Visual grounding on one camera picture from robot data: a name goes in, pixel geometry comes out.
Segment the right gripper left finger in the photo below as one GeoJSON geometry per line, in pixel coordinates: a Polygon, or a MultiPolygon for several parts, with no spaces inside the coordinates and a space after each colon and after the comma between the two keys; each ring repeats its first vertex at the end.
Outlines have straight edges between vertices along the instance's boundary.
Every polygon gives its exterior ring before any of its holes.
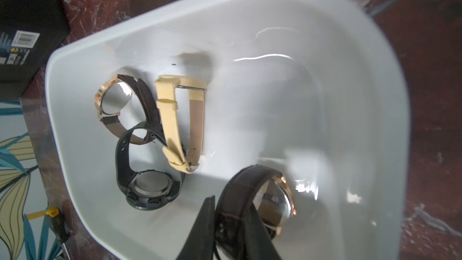
{"type": "Polygon", "coordinates": [[[215,248],[215,196],[207,197],[177,260],[212,260],[215,248]]]}

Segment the cream square-face watch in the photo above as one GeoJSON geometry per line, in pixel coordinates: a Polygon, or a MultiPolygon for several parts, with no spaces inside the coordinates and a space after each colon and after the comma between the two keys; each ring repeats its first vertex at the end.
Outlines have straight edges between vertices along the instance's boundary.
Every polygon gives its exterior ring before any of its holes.
{"type": "Polygon", "coordinates": [[[193,173],[199,167],[202,154],[207,83],[197,78],[161,75],[155,81],[155,87],[158,96],[156,104],[166,138],[162,151],[174,169],[186,174],[193,173]],[[180,139],[176,89],[187,89],[189,94],[190,144],[187,153],[183,152],[180,139]]]}

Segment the rose gold brown-strap watch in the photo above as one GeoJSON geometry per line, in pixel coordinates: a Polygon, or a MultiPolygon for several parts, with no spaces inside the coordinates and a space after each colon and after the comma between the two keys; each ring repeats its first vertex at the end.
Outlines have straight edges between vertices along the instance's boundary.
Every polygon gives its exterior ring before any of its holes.
{"type": "Polygon", "coordinates": [[[129,75],[114,75],[95,94],[95,107],[98,118],[106,129],[116,137],[121,137],[127,131],[119,120],[120,112],[136,95],[147,123],[159,125],[160,113],[156,101],[148,85],[142,79],[129,75]]]}

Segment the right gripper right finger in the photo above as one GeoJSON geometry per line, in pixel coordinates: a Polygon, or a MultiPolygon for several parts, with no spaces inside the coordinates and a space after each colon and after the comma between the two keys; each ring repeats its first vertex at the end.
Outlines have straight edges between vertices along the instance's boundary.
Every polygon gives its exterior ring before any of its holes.
{"type": "Polygon", "coordinates": [[[254,204],[244,219],[245,260],[278,260],[279,254],[254,204]]]}

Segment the dark brown leather watch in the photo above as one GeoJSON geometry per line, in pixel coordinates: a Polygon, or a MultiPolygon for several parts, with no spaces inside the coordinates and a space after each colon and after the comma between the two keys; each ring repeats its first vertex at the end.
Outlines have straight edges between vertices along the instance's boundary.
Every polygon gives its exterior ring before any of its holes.
{"type": "Polygon", "coordinates": [[[240,170],[226,184],[215,212],[214,256],[244,260],[244,219],[254,204],[269,237],[297,214],[294,197],[282,172],[261,165],[240,170]]]}

